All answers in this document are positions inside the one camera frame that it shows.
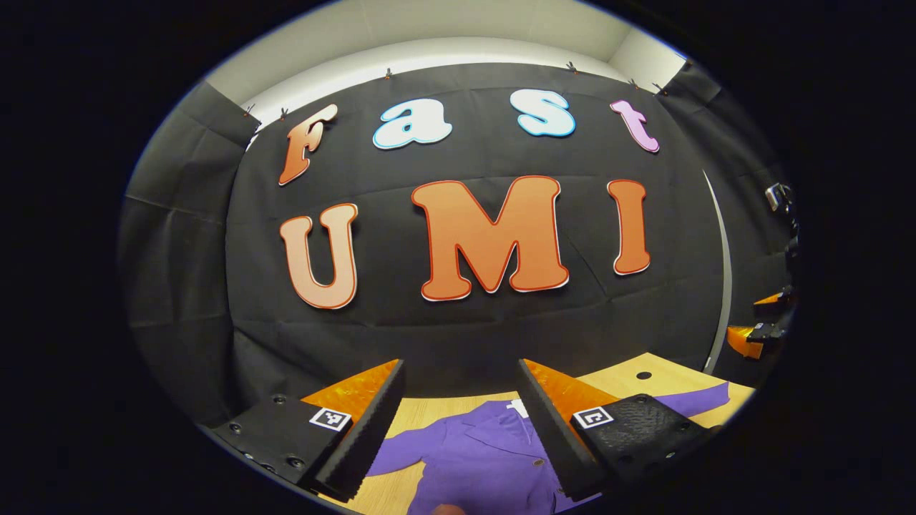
purple shirt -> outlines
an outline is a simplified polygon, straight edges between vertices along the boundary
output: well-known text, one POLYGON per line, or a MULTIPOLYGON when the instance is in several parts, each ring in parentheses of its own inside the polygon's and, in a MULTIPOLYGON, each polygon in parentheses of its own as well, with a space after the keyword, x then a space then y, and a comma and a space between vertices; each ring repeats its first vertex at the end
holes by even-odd
MULTIPOLYGON (((692 417, 728 402, 728 383, 657 397, 692 417)), ((507 401, 489 401, 423 429, 386 439, 367 476, 379 476, 422 460, 426 467, 408 515, 430 515, 453 504, 467 515, 541 515, 567 510, 572 502, 531 425, 507 401)))

ceiling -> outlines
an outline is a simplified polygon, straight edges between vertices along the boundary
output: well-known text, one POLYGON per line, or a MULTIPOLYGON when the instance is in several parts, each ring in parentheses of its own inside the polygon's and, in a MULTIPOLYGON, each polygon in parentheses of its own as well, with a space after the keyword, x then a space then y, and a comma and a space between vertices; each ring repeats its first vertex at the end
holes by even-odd
POLYGON ((577 0, 339 0, 300 16, 214 70, 207 81, 243 102, 313 66, 425 38, 506 38, 608 62, 630 25, 577 0))

